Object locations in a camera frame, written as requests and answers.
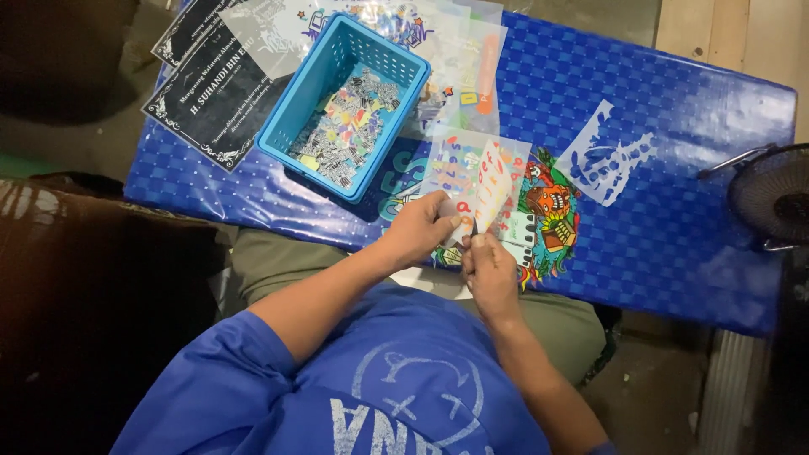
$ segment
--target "blue t-shirt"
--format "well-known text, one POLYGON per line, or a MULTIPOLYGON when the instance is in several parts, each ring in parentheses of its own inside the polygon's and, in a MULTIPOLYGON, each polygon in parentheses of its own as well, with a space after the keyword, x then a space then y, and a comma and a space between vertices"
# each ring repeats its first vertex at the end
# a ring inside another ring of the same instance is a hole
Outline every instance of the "blue t-shirt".
POLYGON ((549 453, 495 359, 474 316, 407 287, 372 288, 298 371, 242 311, 177 354, 112 452, 549 453))

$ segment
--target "blue tablecloth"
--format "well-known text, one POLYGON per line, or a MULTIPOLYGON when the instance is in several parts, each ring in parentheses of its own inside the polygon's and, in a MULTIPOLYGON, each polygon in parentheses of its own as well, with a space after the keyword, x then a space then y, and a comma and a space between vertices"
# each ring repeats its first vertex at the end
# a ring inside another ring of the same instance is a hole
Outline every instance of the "blue tablecloth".
MULTIPOLYGON (((576 237, 561 251, 549 253, 541 220, 523 210, 520 223, 536 233, 524 255, 515 253, 527 287, 743 334, 770 332, 780 257, 751 251, 750 232, 731 216, 732 171, 709 181, 695 176, 749 148, 792 143, 795 92, 523 15, 504 13, 502 23, 509 33, 497 72, 501 135, 543 147, 535 165, 558 157, 602 100, 615 108, 599 145, 652 133, 658 148, 611 206, 570 187, 576 237)), ((429 150, 426 142, 397 140, 368 194, 348 206, 257 149, 228 174, 147 120, 125 195, 356 250, 379 237, 415 192, 429 150)), ((437 265, 451 266, 451 253, 439 250, 437 265)))

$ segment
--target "pile of stickers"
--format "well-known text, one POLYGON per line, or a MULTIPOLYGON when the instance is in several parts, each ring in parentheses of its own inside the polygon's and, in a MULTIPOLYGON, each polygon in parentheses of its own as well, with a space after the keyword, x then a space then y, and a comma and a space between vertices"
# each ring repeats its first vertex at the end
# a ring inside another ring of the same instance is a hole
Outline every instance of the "pile of stickers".
POLYGON ((315 108, 289 155, 330 181, 349 189, 351 177, 365 165, 365 155, 374 150, 382 131, 381 109, 393 112, 399 107, 399 88, 383 83, 363 68, 343 87, 326 97, 315 108))

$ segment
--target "fan stand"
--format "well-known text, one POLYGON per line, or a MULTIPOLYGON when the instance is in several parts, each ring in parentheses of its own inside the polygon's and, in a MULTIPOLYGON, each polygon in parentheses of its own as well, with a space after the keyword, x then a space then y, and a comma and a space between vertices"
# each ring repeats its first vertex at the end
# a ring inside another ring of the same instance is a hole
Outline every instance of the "fan stand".
MULTIPOLYGON (((727 161, 723 161, 720 164, 713 166, 712 168, 701 170, 700 172, 697 173, 697 179, 705 180, 714 175, 716 172, 719 172, 724 168, 730 167, 733 167, 736 170, 736 172, 740 172, 753 158, 756 158, 757 156, 763 154, 776 154, 779 151, 781 151, 781 147, 779 147, 775 143, 769 143, 763 147, 753 148, 751 150, 745 151, 740 155, 730 158, 727 161)), ((777 239, 762 239, 759 246, 762 250, 768 252, 789 251, 801 247, 801 245, 795 245, 777 239)))

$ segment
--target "hand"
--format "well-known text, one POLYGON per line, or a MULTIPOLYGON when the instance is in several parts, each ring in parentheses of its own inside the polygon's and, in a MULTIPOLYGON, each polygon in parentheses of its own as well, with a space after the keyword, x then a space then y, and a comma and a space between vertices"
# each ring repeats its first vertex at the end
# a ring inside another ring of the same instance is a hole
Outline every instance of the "hand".
POLYGON ((449 199, 434 191, 408 202, 393 219, 391 227, 374 243, 394 268, 404 269, 427 258, 460 225, 459 216, 438 218, 438 206, 449 199))
POLYGON ((462 239, 461 274, 486 324, 521 321, 517 301, 517 261, 492 234, 462 239))

